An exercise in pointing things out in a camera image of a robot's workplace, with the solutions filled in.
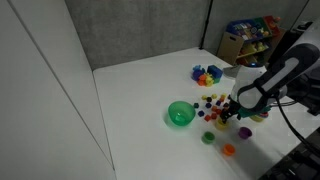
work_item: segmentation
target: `blue toy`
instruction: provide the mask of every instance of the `blue toy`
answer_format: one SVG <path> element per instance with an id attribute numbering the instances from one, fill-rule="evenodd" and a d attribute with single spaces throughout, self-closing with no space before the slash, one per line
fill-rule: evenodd
<path id="1" fill-rule="evenodd" d="M 192 73 L 192 79 L 195 80 L 195 81 L 199 81 L 199 77 L 204 74 L 204 72 L 202 72 L 201 70 L 195 70 L 193 71 Z"/>
<path id="2" fill-rule="evenodd" d="M 215 79 L 220 79 L 222 76 L 221 69 L 217 68 L 215 65 L 208 66 L 207 73 L 212 74 Z"/>

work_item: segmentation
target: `toy pile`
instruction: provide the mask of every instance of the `toy pile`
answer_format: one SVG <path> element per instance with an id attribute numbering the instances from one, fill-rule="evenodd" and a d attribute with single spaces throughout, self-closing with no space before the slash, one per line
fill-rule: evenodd
<path id="1" fill-rule="evenodd" d="M 207 122 L 210 121 L 211 119 L 212 120 L 216 120 L 217 117 L 221 114 L 222 110 L 225 109 L 227 110 L 229 108 L 229 103 L 226 102 L 226 98 L 227 98 L 227 94 L 223 93 L 219 100 L 217 99 L 218 96 L 216 94 L 212 94 L 211 97 L 207 97 L 206 95 L 203 95 L 201 97 L 202 100 L 206 101 L 206 104 L 205 104 L 205 107 L 206 109 L 210 109 L 211 111 L 211 114 L 207 114 L 205 116 L 205 112 L 203 110 L 200 110 L 198 112 L 198 116 L 199 117 L 203 117 L 204 116 L 204 120 L 206 120 Z M 193 107 L 195 109 L 198 109 L 199 108 L 199 103 L 194 103 Z"/>
<path id="2" fill-rule="evenodd" d="M 220 82 L 222 70 L 215 65 L 208 66 L 207 72 L 201 65 L 193 67 L 192 79 L 197 81 L 199 86 L 211 87 Z"/>

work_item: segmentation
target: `wooden shelf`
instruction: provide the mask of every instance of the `wooden shelf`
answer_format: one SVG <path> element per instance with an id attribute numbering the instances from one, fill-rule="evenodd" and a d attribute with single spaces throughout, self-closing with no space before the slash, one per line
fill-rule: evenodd
<path id="1" fill-rule="evenodd" d="M 263 52 L 263 51 L 265 51 L 265 50 L 267 50 L 267 49 L 269 49 L 269 48 L 266 48 L 266 49 L 261 50 L 261 51 L 256 51 L 256 52 L 252 52 L 252 53 L 243 54 L 243 55 L 241 55 L 241 56 L 237 56 L 237 59 L 239 59 L 239 58 L 244 58 L 244 57 L 247 57 L 247 56 L 250 56 L 250 55 L 254 55 L 254 54 Z"/>

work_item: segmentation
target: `gray wall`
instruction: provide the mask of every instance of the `gray wall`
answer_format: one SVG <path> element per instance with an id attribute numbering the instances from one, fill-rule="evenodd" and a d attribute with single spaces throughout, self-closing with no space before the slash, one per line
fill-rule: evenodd
<path id="1" fill-rule="evenodd" d="M 210 0 L 66 0 L 92 69 L 199 46 Z M 205 48 L 228 22 L 264 15 L 290 28 L 306 0 L 214 0 Z"/>
<path id="2" fill-rule="evenodd" d="M 92 69 L 199 45 L 207 0 L 66 0 Z"/>

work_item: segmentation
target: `cable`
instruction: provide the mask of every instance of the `cable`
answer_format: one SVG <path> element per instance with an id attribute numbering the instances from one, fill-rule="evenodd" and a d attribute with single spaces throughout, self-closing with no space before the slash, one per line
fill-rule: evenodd
<path id="1" fill-rule="evenodd" d="M 287 118 L 286 114 L 284 113 L 283 109 L 282 109 L 282 105 L 280 103 L 280 100 L 278 97 L 276 97 L 276 101 L 278 103 L 279 106 L 279 110 L 284 118 L 284 120 L 286 121 L 288 127 L 290 128 L 290 130 L 293 132 L 293 134 L 305 145 L 305 147 L 314 155 L 316 155 L 317 157 L 320 158 L 320 150 L 319 147 L 317 147 L 316 145 L 308 142 L 307 140 L 305 140 L 305 138 L 291 125 L 289 119 Z"/>
<path id="2" fill-rule="evenodd" d="M 291 105 L 294 105 L 298 102 L 300 102 L 301 100 L 303 100 L 305 97 L 307 97 L 309 94 L 310 94 L 310 91 L 311 91 L 311 84 L 308 83 L 309 81 L 309 76 L 304 74 L 304 76 L 307 78 L 307 80 L 304 80 L 309 86 L 308 86 L 308 91 L 306 92 L 306 94 L 304 94 L 303 96 L 297 98 L 296 100 L 293 100 L 293 101 L 290 101 L 290 102 L 285 102 L 285 103 L 280 103 L 282 106 L 291 106 Z M 274 104 L 270 105 L 270 107 L 277 107 L 278 104 L 275 102 Z"/>

